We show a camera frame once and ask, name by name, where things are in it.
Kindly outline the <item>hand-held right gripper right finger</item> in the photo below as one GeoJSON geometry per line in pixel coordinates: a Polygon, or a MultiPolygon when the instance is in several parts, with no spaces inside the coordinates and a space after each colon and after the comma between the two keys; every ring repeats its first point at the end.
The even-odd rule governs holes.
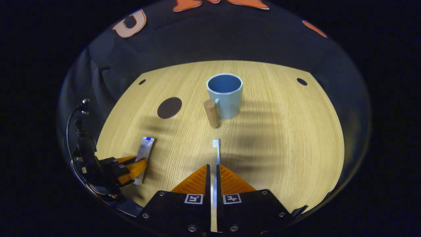
{"type": "Polygon", "coordinates": [[[217,231],[225,235],[268,235],[293,222],[269,190],[257,190],[229,168],[217,166],[217,231]]]}

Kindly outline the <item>black backdrop cloth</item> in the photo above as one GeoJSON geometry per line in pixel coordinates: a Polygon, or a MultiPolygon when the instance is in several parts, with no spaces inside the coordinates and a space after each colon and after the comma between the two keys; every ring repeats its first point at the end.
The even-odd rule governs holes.
{"type": "Polygon", "coordinates": [[[247,60],[310,72],[331,100],[344,135],[345,156],[338,194],[354,176],[368,147],[371,108],[356,64],[333,39],[305,26],[274,3],[261,10],[230,3],[206,3],[174,12],[175,0],[144,6],[146,24],[127,39],[108,27],[70,67],[57,108],[58,144],[69,164],[66,123],[84,98],[88,125],[96,137],[117,100],[142,73],[166,66],[210,60],[247,60]]]}

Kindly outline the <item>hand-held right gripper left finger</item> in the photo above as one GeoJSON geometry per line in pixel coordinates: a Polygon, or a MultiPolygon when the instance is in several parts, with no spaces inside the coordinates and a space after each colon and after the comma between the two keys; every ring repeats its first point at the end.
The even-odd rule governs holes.
{"type": "Polygon", "coordinates": [[[159,190],[138,224],[153,233],[207,233],[211,229],[210,166],[202,166],[171,191],[159,190]]]}

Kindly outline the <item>white toothbrush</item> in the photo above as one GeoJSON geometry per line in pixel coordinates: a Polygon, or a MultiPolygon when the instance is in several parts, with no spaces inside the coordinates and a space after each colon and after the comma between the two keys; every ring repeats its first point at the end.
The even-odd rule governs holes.
{"type": "Polygon", "coordinates": [[[214,170],[214,182],[213,182],[213,205],[217,206],[217,165],[220,164],[220,146],[221,140],[214,139],[212,141],[212,147],[216,148],[216,162],[215,162],[215,170],[214,170]]]}

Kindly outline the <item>blue cup with wooden handle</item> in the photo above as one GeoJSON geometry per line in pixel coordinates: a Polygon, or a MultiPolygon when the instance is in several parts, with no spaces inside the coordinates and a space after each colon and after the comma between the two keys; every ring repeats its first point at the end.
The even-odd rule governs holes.
{"type": "Polygon", "coordinates": [[[214,75],[206,82],[209,99],[203,103],[209,125],[217,128],[221,119],[232,119],[240,112],[243,81],[230,73],[214,75]]]}

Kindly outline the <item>dark brown round coaster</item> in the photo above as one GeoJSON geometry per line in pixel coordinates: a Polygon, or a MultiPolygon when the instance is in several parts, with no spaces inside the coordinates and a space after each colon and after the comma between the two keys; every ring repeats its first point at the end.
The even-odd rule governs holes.
{"type": "Polygon", "coordinates": [[[161,102],[157,109],[157,115],[161,119],[174,117],[182,107],[182,100],[178,97],[171,97],[161,102]]]}

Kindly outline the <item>white toothpaste tube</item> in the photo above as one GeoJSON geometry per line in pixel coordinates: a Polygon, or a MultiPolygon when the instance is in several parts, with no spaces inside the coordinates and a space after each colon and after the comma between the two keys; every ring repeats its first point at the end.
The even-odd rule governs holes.
{"type": "MultiPolygon", "coordinates": [[[[149,156],[154,146],[154,142],[155,142],[155,138],[152,138],[152,137],[142,138],[141,145],[140,145],[137,157],[135,159],[135,162],[139,163],[140,161],[144,161],[146,166],[148,165],[149,156]]],[[[136,185],[141,185],[143,183],[145,172],[146,172],[146,168],[137,177],[134,178],[134,183],[136,185]]]]}

